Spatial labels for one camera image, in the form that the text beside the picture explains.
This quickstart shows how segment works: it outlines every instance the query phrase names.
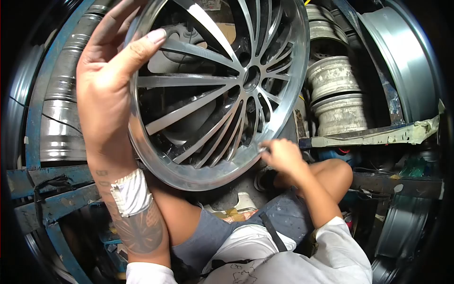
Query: red object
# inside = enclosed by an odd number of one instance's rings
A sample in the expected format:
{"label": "red object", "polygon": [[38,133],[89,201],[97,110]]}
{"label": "red object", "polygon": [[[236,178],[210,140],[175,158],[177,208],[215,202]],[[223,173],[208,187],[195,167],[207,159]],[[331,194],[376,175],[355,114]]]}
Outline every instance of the red object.
{"label": "red object", "polygon": [[348,230],[351,231],[351,229],[353,228],[353,221],[347,222],[346,224],[347,224]]}
{"label": "red object", "polygon": [[339,151],[342,152],[342,153],[344,153],[344,154],[347,154],[347,153],[350,152],[350,149],[348,149],[348,150],[342,150],[341,148],[339,148]]}

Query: wheel center bore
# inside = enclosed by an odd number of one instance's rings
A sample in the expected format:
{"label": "wheel center bore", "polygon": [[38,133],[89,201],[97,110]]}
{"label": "wheel center bore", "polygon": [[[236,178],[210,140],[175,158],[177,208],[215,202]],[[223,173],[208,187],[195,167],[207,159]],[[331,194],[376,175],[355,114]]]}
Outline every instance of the wheel center bore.
{"label": "wheel center bore", "polygon": [[246,71],[243,80],[243,88],[246,92],[253,91],[260,82],[260,70],[257,66],[251,66]]}

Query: shirt sleeve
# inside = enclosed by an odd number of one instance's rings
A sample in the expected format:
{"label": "shirt sleeve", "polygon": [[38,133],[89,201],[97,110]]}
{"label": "shirt sleeve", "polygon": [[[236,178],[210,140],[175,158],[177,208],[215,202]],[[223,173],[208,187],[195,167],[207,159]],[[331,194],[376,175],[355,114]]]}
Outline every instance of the shirt sleeve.
{"label": "shirt sleeve", "polygon": [[317,252],[311,260],[372,283],[372,268],[366,254],[352,238],[347,224],[340,217],[320,227],[316,232]]}
{"label": "shirt sleeve", "polygon": [[177,282],[169,267],[148,262],[131,262],[126,268],[126,284],[177,284]]}

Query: wheel spoke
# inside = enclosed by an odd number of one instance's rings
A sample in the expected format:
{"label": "wheel spoke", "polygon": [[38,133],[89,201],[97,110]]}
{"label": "wheel spoke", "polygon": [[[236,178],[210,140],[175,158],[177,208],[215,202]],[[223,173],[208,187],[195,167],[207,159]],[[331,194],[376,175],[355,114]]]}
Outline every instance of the wheel spoke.
{"label": "wheel spoke", "polygon": [[137,78],[139,88],[149,87],[184,87],[184,86],[221,86],[232,85],[235,77],[219,77],[199,74],[169,73]]}
{"label": "wheel spoke", "polygon": [[[227,120],[232,120],[232,113],[237,109],[238,103],[233,103],[233,100],[231,100],[231,107],[229,109],[226,109],[225,107],[221,107],[219,111],[215,114],[213,114],[207,122],[205,122],[200,129],[195,133],[194,137],[191,138],[189,141],[187,141],[185,144],[183,144],[181,147],[178,148],[178,151],[175,151],[175,153],[171,153],[171,159],[177,164],[183,162],[185,159],[187,159],[190,155],[194,154],[200,147],[205,145],[203,149],[210,148],[206,143],[210,143],[209,140],[213,137],[215,133],[218,132],[218,130],[221,127],[225,127],[225,130],[227,130],[228,125],[230,124],[229,121]],[[208,155],[204,155],[204,150],[202,150],[202,154],[199,156],[206,156],[206,159],[209,158],[209,156],[212,154],[212,151]],[[197,167],[197,164],[201,162],[200,158],[195,159],[192,164],[196,167],[196,169],[199,169],[205,162],[206,159],[200,164],[199,167]]]}
{"label": "wheel spoke", "polygon": [[228,151],[227,151],[227,158],[226,158],[227,161],[232,160],[233,156],[235,156],[235,154],[237,153],[238,147],[240,146],[241,137],[243,135],[243,129],[244,129],[244,120],[241,119],[241,121],[239,123],[240,123],[240,126],[239,126],[237,132],[235,133],[235,138],[233,139],[232,144],[229,146]]}
{"label": "wheel spoke", "polygon": [[167,39],[164,45],[161,47],[161,50],[177,52],[185,55],[198,56],[200,58],[208,59],[216,63],[220,63],[227,67],[230,67],[236,71],[242,69],[240,64],[235,64],[233,61],[228,58],[220,55],[217,52],[203,48],[198,45],[193,45],[190,43],[182,42],[179,40]]}
{"label": "wheel spoke", "polygon": [[230,126],[230,123],[232,122],[232,119],[233,119],[233,115],[230,114],[228,116],[227,122],[222,124],[222,129],[216,134],[216,136],[210,142],[208,142],[208,144],[206,146],[203,147],[202,152],[200,153],[199,157],[196,158],[191,163],[194,168],[196,168],[196,169],[201,168],[207,162],[208,158],[211,157],[214,150],[216,150],[217,146],[219,145],[219,143],[221,142],[225,133],[227,132],[227,129]]}
{"label": "wheel spoke", "polygon": [[235,55],[232,47],[228,40],[214,23],[214,21],[208,16],[208,14],[193,0],[173,0],[175,3],[183,7],[196,21],[198,21],[208,33],[221,45],[221,47],[227,52],[232,59],[233,63],[239,64],[238,58]]}
{"label": "wheel spoke", "polygon": [[290,36],[291,36],[291,25],[288,27],[288,33],[284,39],[284,41],[282,41],[281,43],[279,43],[279,39],[278,41],[276,41],[276,44],[279,45],[279,49],[278,51],[272,55],[272,57],[268,60],[268,63],[265,65],[267,68],[270,67],[270,66],[273,66],[274,64],[276,64],[279,60],[283,59],[283,58],[286,58],[292,51],[293,51],[293,45],[287,50],[285,51],[285,53],[283,53],[283,51],[285,50],[285,48],[287,47],[287,45],[289,44],[290,42]]}
{"label": "wheel spoke", "polygon": [[276,69],[270,70],[269,72],[267,72],[267,74],[269,74],[269,73],[274,73],[274,74],[281,73],[284,70],[286,70],[287,68],[289,68],[290,65],[292,64],[292,62],[293,62],[293,59],[290,59],[290,60],[287,60],[287,61],[282,61],[281,64],[276,67]]}
{"label": "wheel spoke", "polygon": [[271,7],[271,0],[269,0],[270,4],[269,4],[269,18],[268,18],[268,33],[266,35],[266,38],[265,38],[265,41],[262,45],[262,49],[260,50],[260,54],[259,54],[259,57],[262,57],[262,55],[265,53],[266,49],[268,48],[268,46],[270,45],[274,35],[276,34],[277,32],[277,28],[279,27],[279,24],[281,23],[281,19],[282,19],[282,5],[279,4],[279,7],[277,7],[277,11],[276,11],[276,16],[274,19],[271,18],[271,10],[272,10],[272,7]]}
{"label": "wheel spoke", "polygon": [[254,130],[252,131],[251,142],[254,141],[255,137],[257,136],[257,131],[259,130],[260,120],[262,120],[262,128],[263,128],[263,125],[265,124],[262,105],[260,105],[257,95],[253,96],[253,98],[254,98],[256,112],[255,112]]}
{"label": "wheel spoke", "polygon": [[256,43],[258,42],[258,35],[260,33],[260,17],[261,17],[260,0],[256,0],[256,32],[255,32],[255,37],[254,37],[254,40]]}
{"label": "wheel spoke", "polygon": [[245,0],[238,0],[238,3],[240,4],[241,10],[243,11],[244,18],[246,19],[247,30],[249,31],[249,38],[251,39],[251,53],[254,54],[257,50],[257,37],[254,33],[251,14],[249,13],[249,9]]}
{"label": "wheel spoke", "polygon": [[273,116],[273,108],[271,107],[271,103],[270,103],[270,100],[268,99],[268,97],[266,96],[266,94],[269,94],[268,92],[266,92],[264,89],[262,88],[259,88],[259,95],[258,95],[258,98],[263,98],[263,100],[265,101],[265,105],[263,105],[263,103],[260,103],[260,105],[262,106],[262,108],[266,109],[266,112],[270,114],[270,118],[269,120],[266,119],[265,117],[265,110],[262,109],[262,113],[263,114],[263,124],[265,124],[266,121],[270,121],[272,119],[272,116]]}
{"label": "wheel spoke", "polygon": [[283,80],[283,81],[290,80],[290,75],[287,75],[287,74],[276,74],[275,72],[270,72],[270,73],[267,73],[266,76],[269,78],[279,79],[279,80]]}
{"label": "wheel spoke", "polygon": [[235,137],[235,134],[237,133],[237,130],[240,126],[241,121],[244,119],[245,111],[246,111],[246,104],[243,102],[238,108],[237,112],[235,113],[235,116],[233,117],[232,123],[234,125],[230,124],[229,128],[227,129],[227,132],[225,133],[223,139],[219,143],[219,146],[216,148],[216,150],[213,153],[211,162],[210,162],[210,168],[214,167],[224,156],[225,152],[230,146],[230,143],[232,142],[233,138]]}
{"label": "wheel spoke", "polygon": [[264,89],[260,88],[259,92],[264,95],[266,98],[272,100],[273,102],[277,103],[278,105],[281,104],[282,100],[277,96],[270,94],[269,92],[265,91]]}
{"label": "wheel spoke", "polygon": [[205,92],[200,94],[196,97],[192,97],[190,101],[185,104],[186,102],[182,102],[183,106],[181,107],[174,107],[173,111],[169,111],[168,114],[164,115],[163,117],[147,124],[145,126],[148,135],[152,135],[167,126],[177,122],[178,120],[182,119],[183,117],[187,116],[188,114],[194,112],[195,110],[203,107],[207,103],[211,102],[212,100],[216,99],[229,89],[231,89],[233,85],[226,85],[224,87],[218,88],[216,90],[212,90],[209,92]]}

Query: white tape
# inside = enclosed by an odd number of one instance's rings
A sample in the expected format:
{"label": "white tape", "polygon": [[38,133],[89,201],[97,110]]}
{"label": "white tape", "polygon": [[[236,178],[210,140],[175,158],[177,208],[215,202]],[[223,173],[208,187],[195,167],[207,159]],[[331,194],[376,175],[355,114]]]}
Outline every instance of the white tape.
{"label": "white tape", "polygon": [[116,180],[115,184],[112,184],[110,192],[122,217],[145,211],[153,201],[141,169],[136,169],[124,178]]}

